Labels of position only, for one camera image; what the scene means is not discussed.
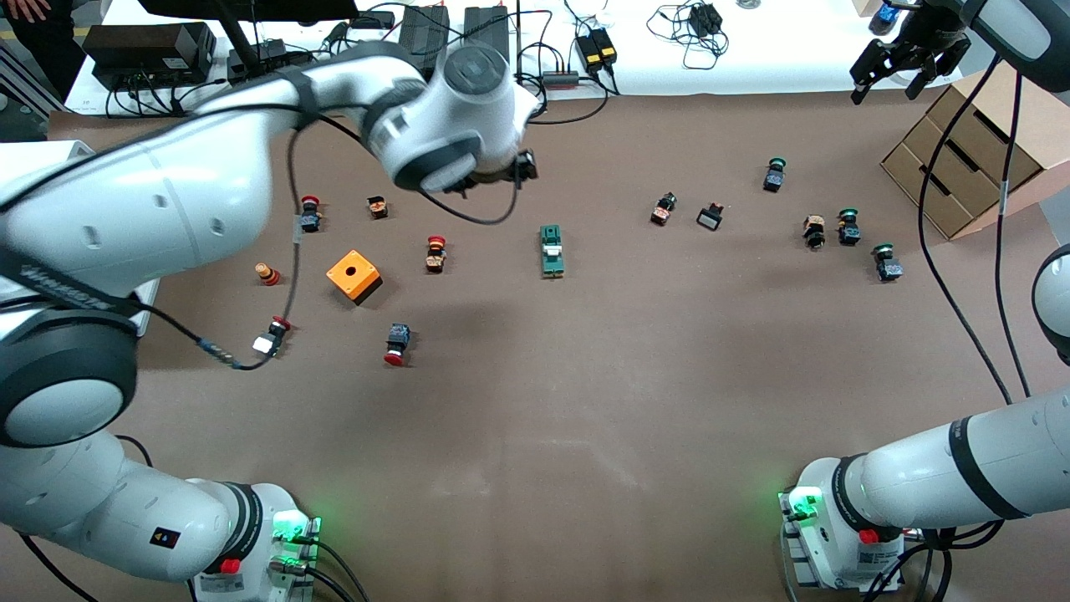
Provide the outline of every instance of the person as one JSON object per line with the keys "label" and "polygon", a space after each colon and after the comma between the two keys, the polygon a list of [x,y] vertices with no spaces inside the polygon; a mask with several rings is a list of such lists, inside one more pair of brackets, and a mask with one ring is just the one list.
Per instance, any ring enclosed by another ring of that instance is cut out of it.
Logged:
{"label": "person", "polygon": [[74,41],[74,0],[0,0],[15,37],[33,55],[60,98],[66,98],[86,52]]}

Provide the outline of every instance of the orange cube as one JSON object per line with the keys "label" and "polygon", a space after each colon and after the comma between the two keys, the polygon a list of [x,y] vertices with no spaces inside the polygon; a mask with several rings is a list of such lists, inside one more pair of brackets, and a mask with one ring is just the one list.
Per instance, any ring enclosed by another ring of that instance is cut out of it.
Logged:
{"label": "orange cube", "polygon": [[356,250],[327,269],[327,277],[357,306],[383,283],[379,269]]}

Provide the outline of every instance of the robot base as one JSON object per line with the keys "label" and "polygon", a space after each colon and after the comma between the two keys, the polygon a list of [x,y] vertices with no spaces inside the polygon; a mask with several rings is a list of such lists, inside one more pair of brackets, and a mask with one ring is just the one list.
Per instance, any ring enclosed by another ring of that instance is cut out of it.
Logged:
{"label": "robot base", "polygon": [[309,519],[297,510],[290,494],[278,485],[253,485],[253,491],[263,504],[260,536],[236,573],[200,573],[194,577],[198,602],[312,602],[311,576],[274,573],[268,565],[272,558],[281,557],[315,568],[317,546],[284,543],[278,538],[317,537],[321,520]]}
{"label": "robot base", "polygon": [[[798,485],[780,494],[784,535],[801,587],[869,590],[878,573],[891,569],[903,553],[903,537],[866,544],[840,515],[832,498],[832,473],[840,461],[812,462]],[[885,591],[899,588],[900,576]]]}

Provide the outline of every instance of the human hand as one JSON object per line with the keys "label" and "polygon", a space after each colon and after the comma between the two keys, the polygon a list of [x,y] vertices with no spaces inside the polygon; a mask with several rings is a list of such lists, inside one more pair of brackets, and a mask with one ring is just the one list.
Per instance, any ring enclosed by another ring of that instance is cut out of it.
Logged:
{"label": "human hand", "polygon": [[34,15],[41,20],[46,20],[45,11],[51,11],[52,7],[48,5],[48,0],[7,0],[7,10],[13,19],[25,18],[30,22],[36,22],[33,20]]}

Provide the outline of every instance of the gray floor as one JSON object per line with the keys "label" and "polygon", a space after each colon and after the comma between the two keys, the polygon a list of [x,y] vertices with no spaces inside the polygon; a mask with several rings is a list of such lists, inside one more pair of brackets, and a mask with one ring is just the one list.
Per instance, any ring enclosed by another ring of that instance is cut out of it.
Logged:
{"label": "gray floor", "polygon": [[[73,16],[76,28],[100,25],[101,3],[95,0],[86,2],[75,9]],[[52,91],[52,93],[55,93],[55,90],[52,90],[51,86],[48,84],[48,80],[45,78],[44,73],[41,72],[41,67],[37,66],[37,61],[33,59],[33,55],[24,48],[17,40],[9,38],[10,32],[11,25],[7,22],[7,19],[0,18],[0,37],[3,38],[4,45],[30,70],[31,73],[37,77],[39,80],[41,80],[48,87],[49,90]],[[82,38],[83,36],[75,35],[75,40],[79,43]],[[0,142],[44,140],[47,132],[47,125],[35,115],[21,112],[19,108],[21,108],[21,106],[16,101],[11,101],[7,103],[6,109],[0,110]]]}

